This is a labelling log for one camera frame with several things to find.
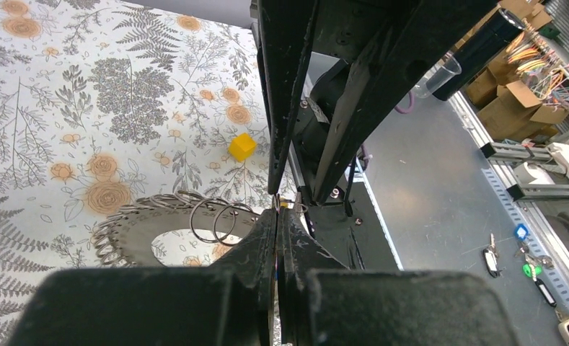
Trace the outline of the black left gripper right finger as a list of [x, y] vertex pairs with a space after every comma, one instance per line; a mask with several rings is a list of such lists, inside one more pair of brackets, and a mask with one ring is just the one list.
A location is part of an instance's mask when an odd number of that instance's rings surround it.
[[294, 210], [280, 209], [277, 225], [278, 308], [284, 344], [314, 344], [308, 272], [346, 268], [305, 231]]

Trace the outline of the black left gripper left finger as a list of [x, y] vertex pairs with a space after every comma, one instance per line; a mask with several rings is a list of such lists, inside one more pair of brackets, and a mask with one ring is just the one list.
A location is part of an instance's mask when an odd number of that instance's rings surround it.
[[212, 264], [230, 277], [220, 345], [273, 344], [277, 224], [277, 212], [264, 210], [249, 234]]

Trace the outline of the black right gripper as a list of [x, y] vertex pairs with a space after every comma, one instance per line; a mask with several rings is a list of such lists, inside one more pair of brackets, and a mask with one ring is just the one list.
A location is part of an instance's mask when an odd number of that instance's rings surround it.
[[496, 1], [253, 1], [270, 116], [268, 193], [279, 191], [313, 52], [354, 61], [312, 198], [323, 204], [360, 145]]

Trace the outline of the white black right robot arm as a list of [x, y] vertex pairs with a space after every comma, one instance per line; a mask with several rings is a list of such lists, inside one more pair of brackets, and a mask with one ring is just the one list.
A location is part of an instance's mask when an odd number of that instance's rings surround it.
[[296, 149], [326, 202], [361, 144], [495, 1], [255, 1], [268, 192]]

